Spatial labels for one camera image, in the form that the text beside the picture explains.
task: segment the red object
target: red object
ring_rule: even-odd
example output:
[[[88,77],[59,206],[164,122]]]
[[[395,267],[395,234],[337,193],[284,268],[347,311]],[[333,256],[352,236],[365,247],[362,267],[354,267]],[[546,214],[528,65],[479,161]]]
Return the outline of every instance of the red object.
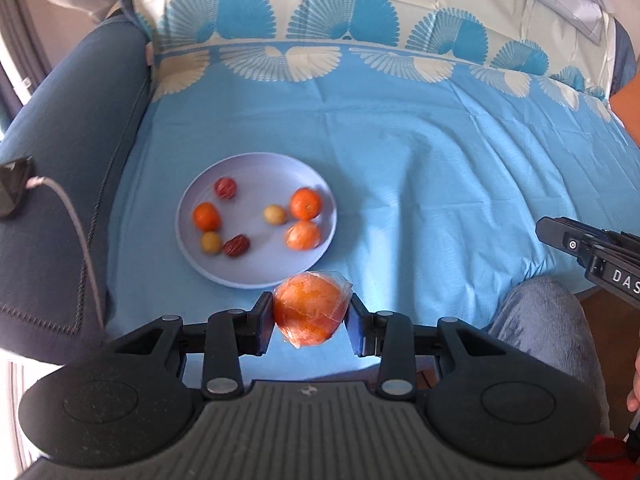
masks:
[[[640,475],[640,466],[628,459],[625,443],[617,438],[597,436],[584,460],[603,480],[636,480]]]
[[[236,181],[228,176],[217,179],[213,185],[213,191],[223,200],[231,200],[236,195],[236,189]]]
[[[245,235],[234,236],[222,246],[222,250],[227,256],[236,258],[249,250],[251,242]]]

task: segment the person's leg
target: person's leg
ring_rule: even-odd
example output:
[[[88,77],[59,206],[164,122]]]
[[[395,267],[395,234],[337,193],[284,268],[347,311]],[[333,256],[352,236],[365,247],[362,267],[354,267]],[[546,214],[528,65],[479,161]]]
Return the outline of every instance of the person's leg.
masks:
[[[591,387],[602,412],[600,432],[611,435],[593,337],[580,303],[564,286],[546,276],[521,283],[504,300],[488,331]]]

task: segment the fan pattern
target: fan pattern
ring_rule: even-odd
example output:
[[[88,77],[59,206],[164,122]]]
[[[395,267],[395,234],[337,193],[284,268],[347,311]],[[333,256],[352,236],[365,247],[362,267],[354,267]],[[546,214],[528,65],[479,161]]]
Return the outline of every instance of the fan pattern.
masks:
[[[170,0],[156,28],[137,17],[161,54],[154,100],[196,84],[217,62],[252,81],[302,83],[333,73],[351,54],[370,69],[417,83],[468,71],[516,99],[528,97],[535,81],[556,104],[575,111],[585,103],[611,120],[604,89],[588,86],[576,66],[549,73],[549,56],[533,41],[509,40],[487,59],[488,31],[465,9],[430,12],[402,41],[391,0],[302,0],[281,32],[287,42],[274,40],[285,23],[276,24],[269,0]]]

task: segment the wooden floor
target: wooden floor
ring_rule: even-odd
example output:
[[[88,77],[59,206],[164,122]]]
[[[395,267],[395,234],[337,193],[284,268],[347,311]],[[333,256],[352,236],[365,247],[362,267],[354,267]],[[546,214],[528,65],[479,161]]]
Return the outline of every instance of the wooden floor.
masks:
[[[640,348],[640,311],[601,290],[582,302],[607,386],[609,418],[616,436],[626,435],[633,417],[626,410],[634,362]]]

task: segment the finger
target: finger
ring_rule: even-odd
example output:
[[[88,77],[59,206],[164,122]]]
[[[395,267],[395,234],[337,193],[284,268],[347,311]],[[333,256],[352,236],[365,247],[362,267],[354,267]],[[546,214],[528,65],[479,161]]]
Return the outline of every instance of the finger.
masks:
[[[636,394],[633,391],[626,396],[626,408],[630,412],[636,412],[640,409],[640,400],[636,399]]]
[[[634,374],[634,394],[636,399],[640,400],[640,374],[638,372]]]

